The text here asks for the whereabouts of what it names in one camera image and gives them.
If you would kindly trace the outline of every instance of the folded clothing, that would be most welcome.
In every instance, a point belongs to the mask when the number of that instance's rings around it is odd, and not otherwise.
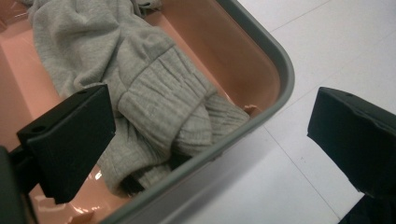
[[[62,97],[107,84],[117,132],[98,161],[110,191],[167,176],[173,151],[194,156],[248,120],[130,0],[35,0],[35,47]]]

